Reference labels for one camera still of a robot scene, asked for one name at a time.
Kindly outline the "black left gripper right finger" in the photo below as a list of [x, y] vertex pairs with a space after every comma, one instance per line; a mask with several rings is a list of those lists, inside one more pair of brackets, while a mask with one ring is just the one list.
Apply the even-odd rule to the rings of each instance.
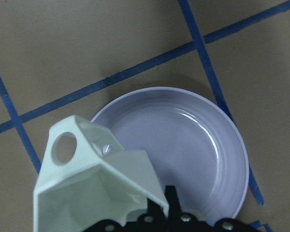
[[191, 213], [182, 211], [175, 186], [165, 187], [165, 197], [169, 204], [167, 219], [168, 232], [256, 232], [257, 229], [236, 219], [223, 218], [214, 225], [197, 219]]

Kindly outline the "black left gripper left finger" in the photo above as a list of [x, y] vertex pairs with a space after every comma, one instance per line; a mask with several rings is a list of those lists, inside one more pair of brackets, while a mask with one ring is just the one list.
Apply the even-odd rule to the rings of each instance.
[[165, 232], [166, 216], [162, 208], [147, 199], [146, 213], [140, 215], [136, 221], [127, 222], [121, 226], [111, 219], [103, 219], [85, 229], [85, 232]]

